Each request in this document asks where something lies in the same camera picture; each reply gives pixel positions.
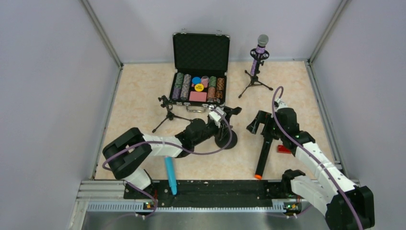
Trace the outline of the round base clamp stand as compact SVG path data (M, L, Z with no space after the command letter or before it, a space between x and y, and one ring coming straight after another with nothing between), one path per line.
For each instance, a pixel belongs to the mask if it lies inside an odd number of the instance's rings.
M222 150L229 150L236 146L238 137L233 127L230 124L230 118L232 115L238 115L241 113L241 107L217 107L214 110L219 116L219 132L214 136L215 143Z

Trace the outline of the shock mount tripod stand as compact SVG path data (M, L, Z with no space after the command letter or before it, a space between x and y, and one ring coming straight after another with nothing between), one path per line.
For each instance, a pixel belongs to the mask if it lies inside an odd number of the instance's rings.
M257 45L256 48L250 51L251 57L254 59L251 70L248 72L245 70L245 73L250 77L250 83L245 87L242 93L238 96L241 98L245 91L254 86L264 86L270 91L273 91L273 88L259 81L258 75L260 74L260 66L264 65L264 61L267 60L270 56L269 52L266 50L265 46Z

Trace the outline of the purple glitter microphone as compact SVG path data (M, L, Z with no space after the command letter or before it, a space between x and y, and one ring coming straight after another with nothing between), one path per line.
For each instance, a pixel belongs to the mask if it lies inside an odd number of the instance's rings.
M251 72L250 72L252 76L254 76L258 72L260 62L262 60L264 60L263 55L266 52L265 47L269 41L269 38L266 34L261 34L258 37L257 41L258 41L258 45L255 49L255 52L251 52L251 56L254 57L254 61L252 63Z

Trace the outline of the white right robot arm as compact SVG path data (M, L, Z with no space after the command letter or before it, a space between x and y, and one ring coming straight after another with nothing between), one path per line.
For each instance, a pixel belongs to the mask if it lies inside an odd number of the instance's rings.
M282 175L286 193L307 200L323 214L331 230L365 230L375 226L372 191L356 185L324 155L315 139L300 130L292 108L279 108L274 114L259 110L247 130L256 134L261 124L264 141L255 178L263 177L272 141L281 140L317 179L315 183L301 170L286 170Z

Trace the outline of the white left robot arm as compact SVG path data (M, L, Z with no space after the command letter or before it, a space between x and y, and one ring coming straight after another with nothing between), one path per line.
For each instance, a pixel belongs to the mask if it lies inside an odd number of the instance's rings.
M195 147L210 138L215 139L220 150L231 149L238 141L228 120L221 118L207 122L193 119L182 132L171 137L144 135L133 127L104 147L102 167L111 171L115 179L144 190L152 183L149 174L141 168L148 157L183 158L194 154Z

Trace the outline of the small black tripod stand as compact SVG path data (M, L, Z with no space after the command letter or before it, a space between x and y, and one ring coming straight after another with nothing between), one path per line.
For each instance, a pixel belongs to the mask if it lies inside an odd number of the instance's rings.
M171 101L167 98L167 96L162 95L161 97L158 97L158 101L161 102L160 106L162 108L166 109L167 114L166 114L165 118L152 130L152 133L155 133L160 128L160 126L167 120L172 121L175 118L177 118L177 119L182 119L182 120L186 120L189 122L192 121L191 119L187 119L185 117L175 115L172 111L173 105L172 105Z

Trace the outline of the black microphone orange end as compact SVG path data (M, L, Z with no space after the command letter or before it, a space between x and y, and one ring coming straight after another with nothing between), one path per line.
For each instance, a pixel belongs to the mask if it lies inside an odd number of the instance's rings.
M264 138L261 152L260 152L259 159L258 159L258 163L257 163L257 167L256 167L255 174L254 174L254 177L258 180L261 180L263 177L263 173L264 173L264 169L265 169L265 166L267 163L272 140L273 140L272 138Z

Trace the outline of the red lego brick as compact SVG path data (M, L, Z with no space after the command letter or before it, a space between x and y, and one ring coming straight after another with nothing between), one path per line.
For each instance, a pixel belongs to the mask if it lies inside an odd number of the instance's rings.
M277 146L277 152L278 153L283 153L283 154L291 154L292 153L288 148L286 148L283 145L278 145Z

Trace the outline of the pink playing card deck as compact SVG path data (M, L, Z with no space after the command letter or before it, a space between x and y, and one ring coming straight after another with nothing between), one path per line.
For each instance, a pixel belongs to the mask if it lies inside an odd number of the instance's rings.
M192 102L206 102L207 93L206 92L190 92L189 101Z

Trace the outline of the pink poker chip stack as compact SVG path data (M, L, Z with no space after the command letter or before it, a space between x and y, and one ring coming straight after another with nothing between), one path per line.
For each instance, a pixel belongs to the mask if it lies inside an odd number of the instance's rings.
M207 102L213 102L213 101L214 101L215 92L216 92L216 88L215 88L215 87L210 86L210 87L208 88L207 100L206 100Z

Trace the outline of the yellow big blind button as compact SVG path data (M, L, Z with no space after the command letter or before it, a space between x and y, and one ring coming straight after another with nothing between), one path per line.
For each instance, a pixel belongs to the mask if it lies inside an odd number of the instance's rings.
M195 90L196 92L202 92L202 91L204 90L204 85L201 84L201 83L198 83L198 84L196 84L196 85L194 86L194 90Z

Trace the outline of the green poker chip stack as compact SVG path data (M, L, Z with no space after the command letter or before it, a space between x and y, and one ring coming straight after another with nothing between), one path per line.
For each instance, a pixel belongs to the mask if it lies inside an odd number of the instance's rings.
M211 77L209 78L208 87L209 87L209 88L210 88L210 87L216 88L216 85L217 85L217 77L211 76Z

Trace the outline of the orange black chip stack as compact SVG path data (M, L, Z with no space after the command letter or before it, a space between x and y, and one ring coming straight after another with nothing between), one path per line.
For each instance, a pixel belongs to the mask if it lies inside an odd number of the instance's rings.
M224 78L218 78L217 83L216 83L216 90L218 92L222 92L225 88L225 79Z

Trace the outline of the blue dealer button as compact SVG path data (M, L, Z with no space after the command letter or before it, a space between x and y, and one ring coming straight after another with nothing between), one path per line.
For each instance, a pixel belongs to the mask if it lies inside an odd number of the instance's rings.
M201 77L193 77L192 78L192 84L196 85L196 84L200 84L201 83Z

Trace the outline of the purple poker chip stack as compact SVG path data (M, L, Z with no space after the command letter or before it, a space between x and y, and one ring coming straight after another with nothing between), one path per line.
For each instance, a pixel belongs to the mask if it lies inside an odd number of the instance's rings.
M172 99L178 100L180 98L181 88L174 88L172 92Z

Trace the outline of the teal microphone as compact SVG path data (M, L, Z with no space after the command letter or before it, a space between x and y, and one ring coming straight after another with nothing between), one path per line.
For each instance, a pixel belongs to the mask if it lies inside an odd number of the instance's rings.
M175 174L172 157L165 158L165 166L166 166L169 187L171 189L171 193L175 196L175 195L177 195L178 190L177 190L177 180L176 180L176 174Z

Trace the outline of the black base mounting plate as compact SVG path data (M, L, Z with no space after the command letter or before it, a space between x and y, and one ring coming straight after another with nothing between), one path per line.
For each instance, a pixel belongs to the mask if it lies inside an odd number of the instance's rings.
M274 208L299 211L303 198L274 180L178 180L173 195L168 180L153 181L143 192L126 185L124 199L154 197L161 208Z

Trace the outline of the black poker chip case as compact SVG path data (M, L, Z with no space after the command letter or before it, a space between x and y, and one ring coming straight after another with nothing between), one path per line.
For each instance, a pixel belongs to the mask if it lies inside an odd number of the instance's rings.
M226 87L228 74L228 61L230 50L230 36L227 34L199 34L177 32L172 34L174 70L172 77L169 101L172 105L186 106L187 111L203 113L209 107L224 107L226 103ZM175 85L180 84L178 73L189 74L194 77L211 77L224 79L222 97L212 101L194 101L190 99L193 91L189 84L188 96L182 99L181 93L174 98Z

